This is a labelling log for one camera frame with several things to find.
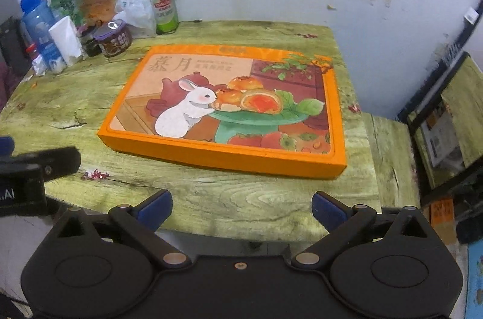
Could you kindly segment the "orange mooncake gift box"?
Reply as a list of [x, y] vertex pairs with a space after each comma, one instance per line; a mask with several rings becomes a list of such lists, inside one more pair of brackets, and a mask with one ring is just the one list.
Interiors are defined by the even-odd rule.
[[334, 179], [345, 138], [329, 57], [230, 45], [157, 45], [98, 131], [107, 147], [213, 169]]

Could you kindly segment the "person in purple jacket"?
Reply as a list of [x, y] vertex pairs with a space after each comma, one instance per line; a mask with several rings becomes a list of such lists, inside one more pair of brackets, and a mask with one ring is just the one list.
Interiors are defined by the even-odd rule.
[[16, 87], [22, 81], [22, 77], [18, 77], [13, 69], [5, 62], [0, 64], [0, 110], [2, 110], [11, 98]]

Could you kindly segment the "red lidded sauce jar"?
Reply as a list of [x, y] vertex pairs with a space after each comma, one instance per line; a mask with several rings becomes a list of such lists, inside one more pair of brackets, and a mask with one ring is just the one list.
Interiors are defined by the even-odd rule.
[[41, 55], [34, 43], [30, 44], [30, 46], [26, 49], [26, 52], [30, 57], [32, 66], [38, 65], [38, 63], [42, 61]]

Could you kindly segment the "dark glass jar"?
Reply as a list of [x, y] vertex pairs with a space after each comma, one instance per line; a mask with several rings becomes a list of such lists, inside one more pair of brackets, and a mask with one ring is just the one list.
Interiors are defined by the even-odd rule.
[[101, 48], [93, 36], [96, 29], [95, 26], [90, 26], [79, 37], [82, 48], [88, 57], [96, 57], [101, 54]]

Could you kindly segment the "blue water bottle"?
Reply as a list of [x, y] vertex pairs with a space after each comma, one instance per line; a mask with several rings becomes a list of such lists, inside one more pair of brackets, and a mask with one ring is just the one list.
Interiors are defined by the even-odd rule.
[[60, 74], [66, 68], [66, 63], [49, 33], [56, 19], [47, 0], [21, 0], [21, 10], [24, 26], [48, 70]]

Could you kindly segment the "purple lidded porridge can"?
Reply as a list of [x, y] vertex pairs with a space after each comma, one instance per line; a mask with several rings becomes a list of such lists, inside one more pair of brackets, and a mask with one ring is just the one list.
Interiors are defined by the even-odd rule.
[[120, 55], [132, 44], [131, 32], [127, 24], [120, 19], [102, 24], [95, 30], [93, 38], [105, 57]]

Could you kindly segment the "black framed wooden board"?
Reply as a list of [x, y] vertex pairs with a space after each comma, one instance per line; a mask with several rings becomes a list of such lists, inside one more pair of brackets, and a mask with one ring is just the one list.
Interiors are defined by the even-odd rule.
[[482, 192], [482, 72], [469, 53], [407, 119], [416, 145], [421, 205]]

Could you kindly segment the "green snack bag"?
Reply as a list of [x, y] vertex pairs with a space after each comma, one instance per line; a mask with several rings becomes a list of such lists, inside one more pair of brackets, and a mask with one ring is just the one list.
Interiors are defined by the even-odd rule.
[[50, 8], [56, 21], [70, 17], [77, 28], [85, 24], [84, 16], [78, 8], [78, 0], [51, 0]]

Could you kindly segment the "orange dried snack bag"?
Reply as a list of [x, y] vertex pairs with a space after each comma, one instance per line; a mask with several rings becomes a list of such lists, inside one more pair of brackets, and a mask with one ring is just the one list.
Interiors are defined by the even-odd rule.
[[88, 26], [111, 21], [117, 0], [77, 0], [78, 9]]

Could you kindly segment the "white plastic bag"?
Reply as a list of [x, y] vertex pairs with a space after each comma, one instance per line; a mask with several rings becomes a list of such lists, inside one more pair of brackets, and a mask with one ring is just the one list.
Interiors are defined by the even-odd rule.
[[156, 36], [155, 18], [149, 0], [117, 0], [114, 20], [122, 20], [134, 39]]

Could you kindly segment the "black leaning strip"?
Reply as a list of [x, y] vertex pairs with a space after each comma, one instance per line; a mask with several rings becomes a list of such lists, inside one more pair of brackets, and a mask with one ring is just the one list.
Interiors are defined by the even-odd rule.
[[397, 115], [399, 122], [405, 122], [412, 110], [418, 107], [427, 93], [436, 85], [437, 81], [443, 76], [443, 74], [450, 68], [451, 64], [457, 60], [457, 57], [462, 52], [462, 48], [468, 42], [472, 33], [476, 29], [479, 21], [482, 19], [482, 0], [476, 8], [477, 18], [471, 23], [469, 20], [465, 20], [462, 31], [458, 37], [449, 44], [445, 49], [441, 59], [437, 62], [436, 66], [430, 71], [429, 76], [425, 79], [421, 88], [419, 88], [414, 96], [405, 104], [402, 110]]

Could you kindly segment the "Tsingtao beer can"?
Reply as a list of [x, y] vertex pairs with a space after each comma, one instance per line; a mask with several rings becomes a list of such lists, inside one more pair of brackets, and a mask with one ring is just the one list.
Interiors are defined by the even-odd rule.
[[157, 34], [174, 33], [179, 24], [175, 0], [150, 0]]

